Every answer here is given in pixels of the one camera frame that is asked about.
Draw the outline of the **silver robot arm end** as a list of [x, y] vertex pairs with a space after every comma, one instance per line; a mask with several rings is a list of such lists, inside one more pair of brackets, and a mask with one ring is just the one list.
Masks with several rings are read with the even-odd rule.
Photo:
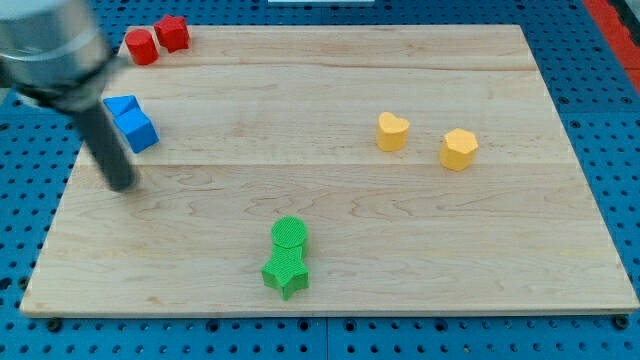
[[83, 0], [1, 0], [1, 57], [31, 103], [101, 112], [111, 48]]

